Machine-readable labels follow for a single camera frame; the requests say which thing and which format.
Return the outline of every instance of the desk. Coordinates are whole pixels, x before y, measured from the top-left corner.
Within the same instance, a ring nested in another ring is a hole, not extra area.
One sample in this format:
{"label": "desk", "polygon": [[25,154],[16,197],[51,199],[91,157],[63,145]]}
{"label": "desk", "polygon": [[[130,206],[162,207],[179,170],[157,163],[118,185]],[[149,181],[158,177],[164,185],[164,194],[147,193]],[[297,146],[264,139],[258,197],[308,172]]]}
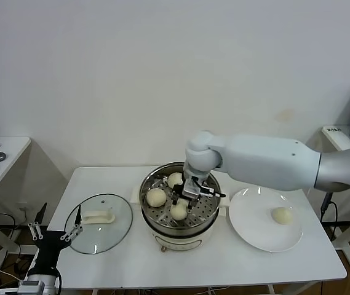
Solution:
{"label": "desk", "polygon": [[[132,191],[155,167],[77,168],[49,224],[63,230],[71,210],[86,198],[114,193],[130,200]],[[214,172],[230,195],[248,184]],[[134,220],[120,244],[104,253],[84,255],[70,247],[58,260],[63,289],[151,289],[201,286],[240,286],[293,283],[284,294],[298,294],[322,280],[346,276],[303,191],[283,192],[298,209],[303,238],[293,249],[269,253],[256,249],[232,229],[229,219],[219,216],[212,236],[196,249],[162,253],[143,220],[140,206],[132,204]]]}
{"label": "desk", "polygon": [[[0,181],[7,174],[7,172],[12,168],[13,164],[17,161],[23,151],[30,144],[29,137],[0,137],[0,151],[7,154],[7,158],[0,162]],[[4,235],[0,231],[0,246],[2,250],[0,251],[0,266],[4,261],[6,254],[18,254],[19,246],[14,242],[14,240],[19,235],[20,231],[15,231],[12,239]],[[22,245],[21,253],[23,254],[34,254],[36,248],[31,246]]]}

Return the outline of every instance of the steamed bun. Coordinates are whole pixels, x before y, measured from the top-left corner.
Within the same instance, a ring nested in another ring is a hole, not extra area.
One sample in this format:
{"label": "steamed bun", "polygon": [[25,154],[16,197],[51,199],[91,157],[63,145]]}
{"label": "steamed bun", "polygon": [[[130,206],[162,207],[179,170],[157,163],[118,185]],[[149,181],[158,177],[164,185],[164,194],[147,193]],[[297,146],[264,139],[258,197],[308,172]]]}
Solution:
{"label": "steamed bun", "polygon": [[291,209],[286,207],[277,207],[272,210],[272,217],[279,224],[290,224],[292,222]]}
{"label": "steamed bun", "polygon": [[178,203],[176,205],[172,205],[170,208],[170,214],[174,220],[180,221],[187,217],[187,209],[182,203]]}
{"label": "steamed bun", "polygon": [[183,199],[183,198],[179,198],[179,199],[177,199],[177,205],[183,205],[184,207],[188,207],[188,203],[189,203],[189,201],[187,201],[187,200],[185,200],[185,199]]}
{"label": "steamed bun", "polygon": [[152,207],[161,207],[167,201],[167,195],[162,189],[151,189],[146,195],[148,204]]}
{"label": "steamed bun", "polygon": [[171,189],[173,189],[173,187],[176,184],[182,184],[182,183],[183,183],[183,180],[181,179],[181,173],[175,172],[175,173],[172,173],[171,175],[169,175],[168,187],[170,187]]}

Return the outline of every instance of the white plate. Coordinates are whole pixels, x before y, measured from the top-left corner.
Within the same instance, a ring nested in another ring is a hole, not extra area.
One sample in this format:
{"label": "white plate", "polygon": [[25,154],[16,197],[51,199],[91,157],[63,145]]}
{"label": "white plate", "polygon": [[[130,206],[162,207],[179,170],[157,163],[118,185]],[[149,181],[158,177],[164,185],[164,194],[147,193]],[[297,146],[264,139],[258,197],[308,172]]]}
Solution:
{"label": "white plate", "polygon": [[[291,224],[275,222],[271,211],[292,210]],[[302,238],[303,229],[296,210],[280,193],[265,187],[249,187],[238,192],[229,206],[229,219],[236,232],[250,245],[269,252],[287,251]]]}

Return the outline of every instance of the glass lid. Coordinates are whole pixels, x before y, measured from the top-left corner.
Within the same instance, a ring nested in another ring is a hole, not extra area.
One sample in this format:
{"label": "glass lid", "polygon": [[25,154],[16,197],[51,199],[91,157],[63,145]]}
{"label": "glass lid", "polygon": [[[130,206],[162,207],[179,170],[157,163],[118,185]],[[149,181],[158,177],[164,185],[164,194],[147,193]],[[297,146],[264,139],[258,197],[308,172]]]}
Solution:
{"label": "glass lid", "polygon": [[107,251],[120,243],[130,230],[130,204],[119,195],[99,194],[74,208],[66,220],[66,232],[73,228],[79,206],[83,231],[71,244],[71,248],[77,252],[98,254]]}

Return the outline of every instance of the electric steamer pot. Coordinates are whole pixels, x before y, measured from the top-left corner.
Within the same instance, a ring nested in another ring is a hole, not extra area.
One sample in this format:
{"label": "electric steamer pot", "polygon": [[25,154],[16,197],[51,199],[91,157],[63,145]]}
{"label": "electric steamer pot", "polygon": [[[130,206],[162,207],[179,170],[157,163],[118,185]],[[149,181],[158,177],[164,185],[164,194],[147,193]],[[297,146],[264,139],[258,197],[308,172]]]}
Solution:
{"label": "electric steamer pot", "polygon": [[[156,168],[143,180],[139,190],[142,215],[153,230],[153,236],[162,246],[173,250],[188,250],[199,246],[202,243],[202,234],[210,232],[209,229],[216,221],[220,204],[220,198],[201,197],[186,219],[172,219],[172,189],[168,187],[167,179],[174,172],[182,173],[183,166],[183,162],[175,162]],[[215,191],[221,192],[220,185],[213,175],[210,174],[205,183]],[[146,201],[147,192],[154,188],[163,189],[167,195],[166,203],[158,208],[150,207]]]}

